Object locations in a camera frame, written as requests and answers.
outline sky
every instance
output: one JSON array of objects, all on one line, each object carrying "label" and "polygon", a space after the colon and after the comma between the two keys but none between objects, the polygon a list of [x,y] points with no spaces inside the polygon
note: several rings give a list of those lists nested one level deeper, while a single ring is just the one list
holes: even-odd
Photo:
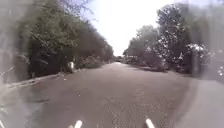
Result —
[{"label": "sky", "polygon": [[[208,1],[188,0],[187,2],[204,5]],[[156,11],[174,2],[177,0],[92,0],[89,8],[94,14],[90,21],[113,47],[114,55],[118,56],[127,49],[137,29],[143,25],[156,27]]]}]

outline tree foliage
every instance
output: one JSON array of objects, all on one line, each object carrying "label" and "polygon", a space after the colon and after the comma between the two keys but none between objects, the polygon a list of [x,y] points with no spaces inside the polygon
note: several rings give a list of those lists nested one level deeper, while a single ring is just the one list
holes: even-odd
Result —
[{"label": "tree foliage", "polygon": [[112,47],[80,16],[80,6],[67,0],[36,1],[34,16],[20,22],[18,48],[26,51],[30,76],[66,70],[74,60],[79,66],[89,56],[101,61],[113,57]]},{"label": "tree foliage", "polygon": [[137,56],[154,65],[165,60],[175,70],[198,73],[209,51],[209,27],[203,11],[192,13],[197,9],[180,3],[162,7],[157,11],[159,27],[140,29],[124,55]]}]

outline roadside vegetation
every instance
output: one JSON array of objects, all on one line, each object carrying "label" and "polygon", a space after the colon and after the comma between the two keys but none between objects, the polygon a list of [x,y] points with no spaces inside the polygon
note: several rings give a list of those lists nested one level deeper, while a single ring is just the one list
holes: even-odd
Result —
[{"label": "roadside vegetation", "polygon": [[95,68],[113,58],[113,49],[81,16],[88,1],[36,0],[18,22],[18,59],[26,65],[29,77]]},{"label": "roadside vegetation", "polygon": [[211,62],[221,62],[213,58],[224,46],[213,34],[224,27],[224,19],[215,18],[223,9],[223,5],[199,8],[182,3],[162,7],[157,11],[158,27],[142,26],[123,52],[122,62],[193,75],[205,72]]}]

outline asphalt road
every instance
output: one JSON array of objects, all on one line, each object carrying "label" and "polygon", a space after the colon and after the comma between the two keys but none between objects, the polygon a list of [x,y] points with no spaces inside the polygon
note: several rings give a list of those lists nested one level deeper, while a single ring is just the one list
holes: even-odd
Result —
[{"label": "asphalt road", "polygon": [[191,102],[190,82],[113,63],[14,90],[0,118],[5,128],[67,128],[77,120],[83,128],[144,128],[146,118],[173,128]]}]

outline person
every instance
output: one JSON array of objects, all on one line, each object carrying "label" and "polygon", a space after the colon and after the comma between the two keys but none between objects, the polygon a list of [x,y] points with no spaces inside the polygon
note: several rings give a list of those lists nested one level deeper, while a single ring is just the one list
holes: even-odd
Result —
[{"label": "person", "polygon": [[69,62],[68,63],[68,69],[69,69],[69,72],[73,73],[74,72],[74,69],[75,69],[75,64],[74,62]]}]

